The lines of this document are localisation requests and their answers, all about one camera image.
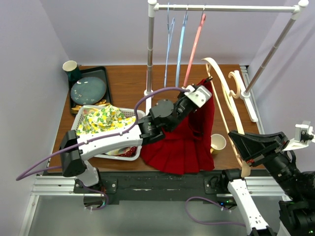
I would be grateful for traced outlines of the pastel floral skirt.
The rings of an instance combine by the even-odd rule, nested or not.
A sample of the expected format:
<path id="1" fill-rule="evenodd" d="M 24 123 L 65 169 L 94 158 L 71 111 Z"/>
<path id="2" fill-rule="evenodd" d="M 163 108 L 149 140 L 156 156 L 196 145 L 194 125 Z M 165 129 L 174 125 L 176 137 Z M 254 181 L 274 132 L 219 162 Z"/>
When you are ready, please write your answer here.
<path id="1" fill-rule="evenodd" d="M 119 155 L 123 155 L 127 152 L 130 151 L 130 147 L 125 147 L 125 148 L 120 148 L 120 149 L 115 149 L 115 150 L 111 150 L 109 152 L 106 152 L 106 155 L 111 155 L 111 156 L 119 156 Z"/>

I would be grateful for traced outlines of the blue wire hanger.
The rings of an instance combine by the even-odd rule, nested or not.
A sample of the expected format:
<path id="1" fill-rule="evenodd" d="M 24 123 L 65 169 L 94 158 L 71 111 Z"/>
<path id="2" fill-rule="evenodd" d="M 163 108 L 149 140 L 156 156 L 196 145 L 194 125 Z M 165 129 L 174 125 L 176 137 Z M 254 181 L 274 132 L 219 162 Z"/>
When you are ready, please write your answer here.
<path id="1" fill-rule="evenodd" d="M 169 61 L 169 54 L 170 54 L 170 47 L 172 43 L 172 36 L 173 30 L 175 25 L 175 18 L 172 18 L 170 21 L 169 17 L 169 7 L 167 8 L 167 51 L 166 51 L 166 60 L 165 60 L 165 72 L 164 72 L 164 87 L 167 87 L 167 75 L 168 75 L 168 61 Z"/>

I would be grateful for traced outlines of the plain red garment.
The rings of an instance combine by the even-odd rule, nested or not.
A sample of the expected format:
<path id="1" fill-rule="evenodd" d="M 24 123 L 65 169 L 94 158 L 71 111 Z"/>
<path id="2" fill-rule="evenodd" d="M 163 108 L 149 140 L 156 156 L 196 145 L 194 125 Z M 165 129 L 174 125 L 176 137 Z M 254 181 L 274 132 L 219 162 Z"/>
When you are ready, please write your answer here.
<path id="1" fill-rule="evenodd" d="M 173 132 L 167 132 L 163 140 L 143 146 L 141 158 L 146 165 L 169 174 L 213 170 L 215 165 L 210 145 L 214 114 L 214 98 L 211 97 Z"/>

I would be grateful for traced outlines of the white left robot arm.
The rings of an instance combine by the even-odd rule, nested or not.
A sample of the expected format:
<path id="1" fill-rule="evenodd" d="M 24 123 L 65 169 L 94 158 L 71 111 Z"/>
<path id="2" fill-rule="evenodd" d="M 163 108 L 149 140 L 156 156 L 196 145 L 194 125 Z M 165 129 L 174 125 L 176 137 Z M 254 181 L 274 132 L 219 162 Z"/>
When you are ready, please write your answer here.
<path id="1" fill-rule="evenodd" d="M 173 131 L 189 114 L 205 104 L 206 99 L 195 93 L 181 94 L 175 103 L 160 100 L 149 114 L 119 132 L 77 135 L 67 131 L 60 145 L 60 159 L 64 177 L 77 177 L 91 193 L 102 187 L 98 171 L 89 159 L 111 150 L 156 143 Z"/>

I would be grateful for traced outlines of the pink plastic hanger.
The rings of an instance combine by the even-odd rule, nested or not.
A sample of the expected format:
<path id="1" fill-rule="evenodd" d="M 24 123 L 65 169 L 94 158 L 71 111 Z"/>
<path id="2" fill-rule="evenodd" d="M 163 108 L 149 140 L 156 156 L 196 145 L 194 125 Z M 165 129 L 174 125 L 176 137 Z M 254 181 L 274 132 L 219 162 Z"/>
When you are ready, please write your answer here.
<path id="1" fill-rule="evenodd" d="M 202 31 L 202 28 L 204 26 L 205 20 L 206 20 L 206 14 L 203 12 L 202 16 L 201 16 L 200 24 L 199 24 L 199 26 L 197 28 L 197 32 L 196 32 L 196 35 L 195 35 L 194 43 L 193 43 L 193 46 L 192 46 L 192 50 L 191 50 L 191 54 L 190 54 L 190 58 L 189 58 L 189 63 L 188 63 L 186 74 L 185 74 L 185 78 L 184 78 L 184 84 L 183 84 L 184 87 L 186 87 L 188 85 L 188 79 L 189 79 L 191 67 L 192 67 L 192 64 L 193 64 L 193 60 L 194 60 L 197 44 L 199 42 L 201 31 Z"/>

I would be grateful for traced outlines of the yellow lemon print garment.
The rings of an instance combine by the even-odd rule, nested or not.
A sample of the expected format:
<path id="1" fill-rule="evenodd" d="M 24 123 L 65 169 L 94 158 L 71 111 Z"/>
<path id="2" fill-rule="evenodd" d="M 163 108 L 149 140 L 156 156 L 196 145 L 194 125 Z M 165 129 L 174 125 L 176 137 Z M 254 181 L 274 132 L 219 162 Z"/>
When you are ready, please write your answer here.
<path id="1" fill-rule="evenodd" d="M 126 118 L 119 108 L 108 105 L 106 108 L 84 115 L 76 134 L 84 135 L 112 131 L 132 125 L 135 120 L 135 116 Z"/>

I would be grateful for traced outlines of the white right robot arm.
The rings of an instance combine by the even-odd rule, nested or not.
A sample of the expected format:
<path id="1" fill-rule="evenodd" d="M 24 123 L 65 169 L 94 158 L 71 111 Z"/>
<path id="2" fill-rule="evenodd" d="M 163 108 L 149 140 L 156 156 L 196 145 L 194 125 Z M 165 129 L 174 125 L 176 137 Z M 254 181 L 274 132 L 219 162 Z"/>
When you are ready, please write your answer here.
<path id="1" fill-rule="evenodd" d="M 315 135 L 311 129 L 297 128 L 289 140 L 283 132 L 270 135 L 233 130 L 229 137 L 241 159 L 250 167 L 262 164 L 276 181 L 289 201 L 279 201 L 280 223 L 287 236 L 313 236 L 315 234 L 315 173 L 301 172 L 296 166 L 294 149 L 309 146 Z M 223 170 L 212 188 L 231 193 L 245 222 L 249 236 L 274 236 L 275 232 L 261 217 L 253 202 L 244 177 L 238 169 Z"/>

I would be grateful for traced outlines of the light wooden hanger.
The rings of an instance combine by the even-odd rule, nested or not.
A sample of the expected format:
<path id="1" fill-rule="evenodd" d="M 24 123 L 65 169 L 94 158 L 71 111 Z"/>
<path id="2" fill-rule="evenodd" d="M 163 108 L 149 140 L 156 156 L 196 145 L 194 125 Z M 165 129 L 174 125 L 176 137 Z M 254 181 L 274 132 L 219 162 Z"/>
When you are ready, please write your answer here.
<path id="1" fill-rule="evenodd" d="M 241 79 L 241 75 L 240 75 L 239 70 L 231 71 L 228 74 L 228 77 L 233 78 L 235 83 L 236 83 L 236 91 L 233 91 L 232 89 L 229 88 L 228 83 L 226 81 L 226 78 L 224 77 L 217 62 L 213 58 L 210 58 L 210 57 L 203 58 L 202 60 L 206 62 L 205 66 L 206 66 L 206 72 L 207 72 L 208 76 L 211 77 L 210 70 L 213 68 L 214 71 L 216 72 L 217 76 L 219 77 L 221 88 L 222 88 L 222 93 L 223 93 L 225 102 L 227 104 L 227 107 L 228 107 L 228 109 L 229 109 L 229 111 L 230 111 L 231 115 L 233 116 L 234 121 L 236 123 L 237 131 L 240 134 L 244 134 L 245 132 L 243 129 L 243 125 L 242 125 L 237 107 L 236 107 L 235 102 L 234 102 L 235 99 L 240 97 L 241 85 L 243 85 L 243 81 Z M 239 163 L 239 165 L 241 167 L 241 177 L 242 178 L 248 177 L 251 174 L 250 166 L 244 160 L 242 160 L 242 158 L 239 154 L 239 151 L 237 150 L 232 139 L 229 137 L 228 140 L 230 141 L 230 144 L 232 146 L 232 149 L 233 149 L 233 152 L 234 152 L 235 157 L 237 159 L 237 162 Z"/>

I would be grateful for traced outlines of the light blue plastic hanger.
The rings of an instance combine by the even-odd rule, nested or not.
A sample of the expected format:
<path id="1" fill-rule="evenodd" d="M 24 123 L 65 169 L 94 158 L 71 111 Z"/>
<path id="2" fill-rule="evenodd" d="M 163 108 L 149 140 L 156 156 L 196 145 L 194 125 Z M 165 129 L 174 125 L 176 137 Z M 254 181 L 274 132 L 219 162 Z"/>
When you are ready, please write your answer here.
<path id="1" fill-rule="evenodd" d="M 175 86 L 176 87 L 179 86 L 179 80 L 180 80 L 181 58 L 182 58 L 182 50 L 183 50 L 187 20 L 188 20 L 188 13 L 186 12 L 184 15 L 184 19 L 183 19 L 183 24 L 182 24 L 181 34 L 180 34 L 180 40 L 179 40 L 179 49 L 178 49 L 176 75 L 175 75 Z"/>

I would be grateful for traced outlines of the red polka dot skirt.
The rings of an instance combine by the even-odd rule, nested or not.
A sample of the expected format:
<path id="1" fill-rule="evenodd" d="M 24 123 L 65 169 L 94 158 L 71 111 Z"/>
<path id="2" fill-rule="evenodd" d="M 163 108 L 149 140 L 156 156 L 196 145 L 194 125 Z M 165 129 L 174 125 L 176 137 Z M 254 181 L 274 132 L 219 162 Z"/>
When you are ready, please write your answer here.
<path id="1" fill-rule="evenodd" d="M 129 147 L 127 149 L 124 149 L 123 152 L 121 154 L 119 154 L 118 156 L 121 157 L 133 157 L 137 152 L 137 147 Z"/>

